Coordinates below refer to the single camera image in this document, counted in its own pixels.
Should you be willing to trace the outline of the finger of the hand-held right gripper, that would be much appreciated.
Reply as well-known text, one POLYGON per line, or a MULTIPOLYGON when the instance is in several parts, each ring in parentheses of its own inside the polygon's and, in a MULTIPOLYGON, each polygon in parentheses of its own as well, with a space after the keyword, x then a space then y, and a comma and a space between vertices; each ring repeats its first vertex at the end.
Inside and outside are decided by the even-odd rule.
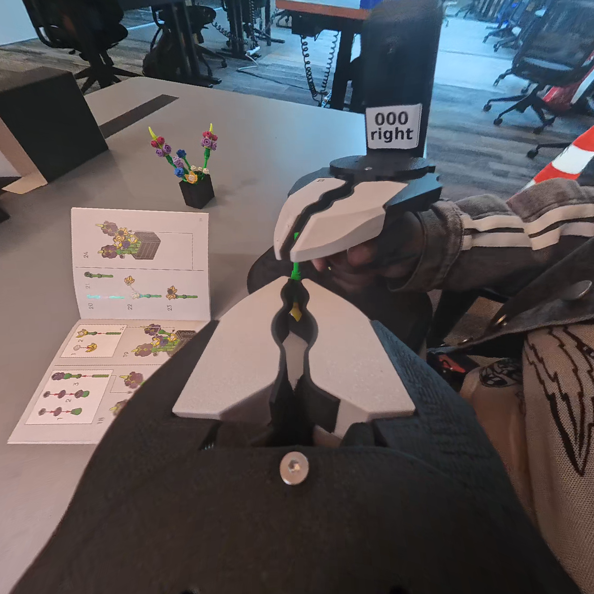
POLYGON ((273 234, 274 255, 277 260, 289 260, 295 243, 309 219, 333 202, 347 196, 347 181, 338 178, 316 178, 287 197, 273 234))
POLYGON ((320 259, 376 238, 384 226, 386 204, 406 187, 394 181, 356 184, 349 196, 308 219, 289 251, 290 261, 320 259))

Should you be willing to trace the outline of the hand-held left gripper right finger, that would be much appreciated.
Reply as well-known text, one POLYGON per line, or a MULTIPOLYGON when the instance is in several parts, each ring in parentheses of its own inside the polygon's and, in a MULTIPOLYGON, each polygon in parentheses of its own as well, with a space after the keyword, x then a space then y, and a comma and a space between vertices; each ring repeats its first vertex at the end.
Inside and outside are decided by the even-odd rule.
POLYGON ((358 423, 406 418, 415 405, 371 321, 358 308, 312 280, 301 321, 311 336, 301 393, 318 440, 341 440, 358 423))

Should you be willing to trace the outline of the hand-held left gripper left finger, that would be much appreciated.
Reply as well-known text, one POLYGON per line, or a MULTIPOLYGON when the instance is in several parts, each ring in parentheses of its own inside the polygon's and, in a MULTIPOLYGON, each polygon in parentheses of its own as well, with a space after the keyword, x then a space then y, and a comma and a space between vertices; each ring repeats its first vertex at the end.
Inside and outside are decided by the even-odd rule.
POLYGON ((285 306, 280 277, 239 301, 220 321, 172 412, 180 418, 270 422, 270 399, 282 373, 273 321, 285 306))

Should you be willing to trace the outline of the green brick flower stem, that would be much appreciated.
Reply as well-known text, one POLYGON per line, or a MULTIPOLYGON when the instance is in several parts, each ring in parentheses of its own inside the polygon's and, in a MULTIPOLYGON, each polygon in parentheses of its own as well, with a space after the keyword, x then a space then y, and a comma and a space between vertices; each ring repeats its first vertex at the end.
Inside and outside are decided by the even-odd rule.
POLYGON ((292 272, 289 281, 289 297, 291 308, 289 315, 299 323, 303 317, 304 308, 307 305, 308 293, 302 285, 302 275, 299 262, 292 264, 292 272))

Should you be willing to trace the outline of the person's right forearm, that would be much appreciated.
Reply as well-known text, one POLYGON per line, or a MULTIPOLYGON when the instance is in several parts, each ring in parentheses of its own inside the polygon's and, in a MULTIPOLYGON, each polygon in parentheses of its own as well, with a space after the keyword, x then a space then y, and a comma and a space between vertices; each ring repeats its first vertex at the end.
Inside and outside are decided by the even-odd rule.
POLYGON ((508 200, 440 200, 416 217, 424 242, 409 290, 513 296, 593 239, 593 187, 552 179, 508 200))

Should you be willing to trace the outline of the grey desk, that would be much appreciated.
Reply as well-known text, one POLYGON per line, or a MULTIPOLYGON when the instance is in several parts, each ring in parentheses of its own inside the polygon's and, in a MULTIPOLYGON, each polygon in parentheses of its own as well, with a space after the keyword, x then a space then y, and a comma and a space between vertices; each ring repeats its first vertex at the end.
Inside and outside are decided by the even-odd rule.
POLYGON ((252 263, 272 246, 289 189, 301 176, 364 149, 361 115, 166 81, 134 78, 85 100, 104 125, 161 95, 176 100, 107 138, 109 151, 24 195, 5 193, 1 224, 1 593, 9 593, 61 520, 93 445, 6 441, 72 326, 73 207, 191 212, 172 168, 154 155, 148 127, 201 156, 210 123, 211 310, 247 295, 252 263))

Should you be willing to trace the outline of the desk with orange edge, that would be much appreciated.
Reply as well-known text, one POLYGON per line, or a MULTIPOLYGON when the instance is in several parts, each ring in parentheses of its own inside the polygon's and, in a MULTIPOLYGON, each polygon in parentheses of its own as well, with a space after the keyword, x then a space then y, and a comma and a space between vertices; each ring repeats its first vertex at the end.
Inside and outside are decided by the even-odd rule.
POLYGON ((319 106, 343 111, 347 84, 352 79, 352 48, 362 31, 369 10, 360 1, 275 1, 276 8, 292 20, 291 30, 299 36, 306 79, 312 98, 319 106), (323 31, 335 33, 320 88, 314 82, 308 51, 308 37, 323 31))

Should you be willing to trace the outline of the person's right hand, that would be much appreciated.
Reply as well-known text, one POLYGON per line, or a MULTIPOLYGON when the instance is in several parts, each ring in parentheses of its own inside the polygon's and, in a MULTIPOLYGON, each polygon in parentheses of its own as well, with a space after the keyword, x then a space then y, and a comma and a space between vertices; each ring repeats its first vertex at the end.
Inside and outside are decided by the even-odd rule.
POLYGON ((311 260, 328 272, 347 292, 358 292, 378 278, 407 279, 415 271, 424 248, 425 232, 415 213, 404 213, 373 239, 323 258, 311 260))

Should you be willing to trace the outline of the brick flower bouquet black pot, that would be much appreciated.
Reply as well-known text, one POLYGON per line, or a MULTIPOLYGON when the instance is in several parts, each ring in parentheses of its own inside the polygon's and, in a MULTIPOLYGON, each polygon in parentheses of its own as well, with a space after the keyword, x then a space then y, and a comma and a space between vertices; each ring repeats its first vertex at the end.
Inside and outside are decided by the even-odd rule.
POLYGON ((212 177, 208 168, 209 160, 217 148, 218 136, 213 131, 213 124, 203 132, 201 146, 204 160, 201 166, 191 165, 186 151, 179 149, 173 153, 172 147, 164 137, 158 136, 149 127, 151 146, 159 158, 165 159, 174 168, 179 179, 179 187, 185 204, 194 209, 202 209, 214 199, 212 177))

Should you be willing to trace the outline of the paper instruction booklet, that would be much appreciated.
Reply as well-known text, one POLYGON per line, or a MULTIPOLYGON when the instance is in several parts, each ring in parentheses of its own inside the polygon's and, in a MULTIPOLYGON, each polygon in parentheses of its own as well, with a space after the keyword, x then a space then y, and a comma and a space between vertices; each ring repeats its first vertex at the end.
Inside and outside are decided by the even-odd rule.
POLYGON ((208 213, 74 207, 70 239, 79 320, 9 445, 98 444, 212 318, 208 213))

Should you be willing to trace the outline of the person's grey denim jacket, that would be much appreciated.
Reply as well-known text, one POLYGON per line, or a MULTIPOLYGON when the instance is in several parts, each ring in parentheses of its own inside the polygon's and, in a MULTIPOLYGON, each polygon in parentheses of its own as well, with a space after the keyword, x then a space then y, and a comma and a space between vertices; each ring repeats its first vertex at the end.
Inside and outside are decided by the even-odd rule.
POLYGON ((479 338, 428 353, 515 358, 531 331, 582 323, 593 323, 593 238, 508 300, 479 338))

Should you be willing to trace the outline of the red white striped object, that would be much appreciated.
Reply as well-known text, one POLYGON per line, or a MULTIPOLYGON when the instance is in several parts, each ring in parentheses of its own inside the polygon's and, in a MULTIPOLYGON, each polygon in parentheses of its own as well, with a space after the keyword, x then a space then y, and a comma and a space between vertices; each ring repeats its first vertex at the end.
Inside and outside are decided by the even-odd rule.
MULTIPOLYGON (((563 114, 574 108, 590 90, 593 90, 593 70, 580 83, 553 87, 544 96, 545 107, 554 108, 563 114)), ((539 171, 525 188, 549 179, 578 179, 593 159, 593 126, 562 148, 562 152, 539 171)))

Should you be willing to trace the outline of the person's beige printed shirt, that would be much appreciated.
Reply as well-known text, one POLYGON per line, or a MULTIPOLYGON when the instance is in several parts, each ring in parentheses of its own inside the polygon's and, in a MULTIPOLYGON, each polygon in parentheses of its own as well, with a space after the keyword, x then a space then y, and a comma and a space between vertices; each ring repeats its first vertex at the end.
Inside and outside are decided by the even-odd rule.
POLYGON ((551 551, 593 593, 593 324, 531 331, 520 359, 472 370, 460 394, 551 551))

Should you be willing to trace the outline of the black flower print toy box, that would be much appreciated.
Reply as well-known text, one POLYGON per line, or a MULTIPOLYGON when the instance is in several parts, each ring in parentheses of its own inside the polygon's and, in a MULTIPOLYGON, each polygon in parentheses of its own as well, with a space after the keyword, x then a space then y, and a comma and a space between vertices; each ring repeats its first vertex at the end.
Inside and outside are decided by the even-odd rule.
POLYGON ((107 151, 70 72, 40 67, 1 77, 1 190, 25 194, 107 151))

